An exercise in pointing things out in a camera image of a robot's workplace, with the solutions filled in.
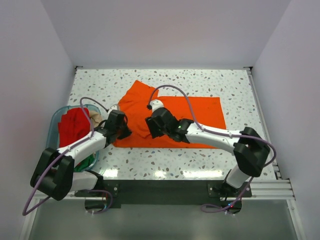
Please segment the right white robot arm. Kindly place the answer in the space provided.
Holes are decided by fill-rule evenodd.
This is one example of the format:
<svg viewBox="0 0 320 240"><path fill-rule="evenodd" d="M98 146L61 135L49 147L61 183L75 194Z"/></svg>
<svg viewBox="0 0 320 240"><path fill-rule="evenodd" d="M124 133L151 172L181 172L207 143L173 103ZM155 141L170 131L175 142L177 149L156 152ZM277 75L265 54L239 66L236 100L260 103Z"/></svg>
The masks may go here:
<svg viewBox="0 0 320 240"><path fill-rule="evenodd" d="M225 130L199 124L195 120L177 119L165 107L154 110L145 119L153 139L167 136L175 142L202 144L234 155L236 166L224 179L223 192L235 196L249 178L261 175L271 147L251 127L244 130Z"/></svg>

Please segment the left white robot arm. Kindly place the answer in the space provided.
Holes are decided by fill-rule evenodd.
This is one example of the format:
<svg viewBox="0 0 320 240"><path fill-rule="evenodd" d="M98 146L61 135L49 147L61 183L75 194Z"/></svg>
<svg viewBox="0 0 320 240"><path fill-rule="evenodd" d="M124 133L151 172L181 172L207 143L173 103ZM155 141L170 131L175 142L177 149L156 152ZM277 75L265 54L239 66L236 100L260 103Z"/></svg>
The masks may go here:
<svg viewBox="0 0 320 240"><path fill-rule="evenodd" d="M85 170L74 172L74 168L95 152L131 135L128 118L123 111L109 112L103 126L98 126L74 143L53 149L45 149L30 180L34 189L60 201L70 192L86 190L92 196L99 196L104 190L102 176Z"/></svg>

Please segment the orange t shirt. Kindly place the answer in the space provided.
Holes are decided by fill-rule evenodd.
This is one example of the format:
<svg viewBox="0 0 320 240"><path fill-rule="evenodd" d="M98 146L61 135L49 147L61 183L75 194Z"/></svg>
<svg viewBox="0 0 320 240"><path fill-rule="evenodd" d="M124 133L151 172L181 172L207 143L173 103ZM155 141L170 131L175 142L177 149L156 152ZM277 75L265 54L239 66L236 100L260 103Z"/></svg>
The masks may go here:
<svg viewBox="0 0 320 240"><path fill-rule="evenodd" d="M117 148L168 148L168 149L210 149L204 144L176 142L164 135L152 138L145 118L149 117L151 111L147 109L148 100L155 88L136 80L131 88L118 102L120 110L128 118L128 128L132 131L129 137L118 139L113 144ZM187 100L183 96L160 96L158 91L152 97L160 100L177 119L191 119L191 111ZM206 126L226 129L221 102L218 97L188 98L197 121Z"/></svg>

